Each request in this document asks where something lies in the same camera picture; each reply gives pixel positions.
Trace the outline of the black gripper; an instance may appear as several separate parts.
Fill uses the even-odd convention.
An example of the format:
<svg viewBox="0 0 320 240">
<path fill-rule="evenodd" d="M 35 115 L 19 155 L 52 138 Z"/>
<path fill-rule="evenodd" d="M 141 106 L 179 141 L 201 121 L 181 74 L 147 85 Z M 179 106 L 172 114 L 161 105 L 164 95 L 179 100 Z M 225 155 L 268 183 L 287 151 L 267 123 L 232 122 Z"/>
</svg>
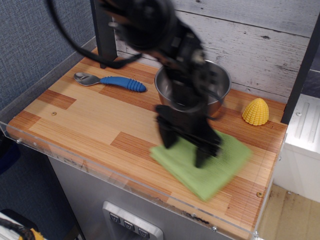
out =
<svg viewBox="0 0 320 240">
<path fill-rule="evenodd" d="M 156 120 L 163 145 L 169 149 L 181 137 L 197 149 L 195 152 L 195 167 L 201 168 L 205 161 L 217 156 L 222 139 L 210 127 L 207 121 L 208 105 L 201 101 L 193 107 L 156 105 Z"/>
</svg>

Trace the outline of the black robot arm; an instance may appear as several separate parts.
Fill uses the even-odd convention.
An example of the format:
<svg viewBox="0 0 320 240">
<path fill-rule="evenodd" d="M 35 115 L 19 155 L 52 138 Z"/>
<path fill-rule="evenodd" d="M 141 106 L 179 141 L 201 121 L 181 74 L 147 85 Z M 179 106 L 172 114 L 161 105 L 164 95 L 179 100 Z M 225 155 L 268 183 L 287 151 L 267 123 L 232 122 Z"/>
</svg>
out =
<svg viewBox="0 0 320 240">
<path fill-rule="evenodd" d="M 115 29 L 135 51 L 157 59 L 169 80 L 170 105 L 157 105 L 157 122 L 164 146 L 178 137 L 195 145 L 195 166 L 217 155 L 221 138 L 210 127 L 209 98 L 214 73 L 200 39 L 176 15 L 169 0 L 103 0 Z"/>
</svg>

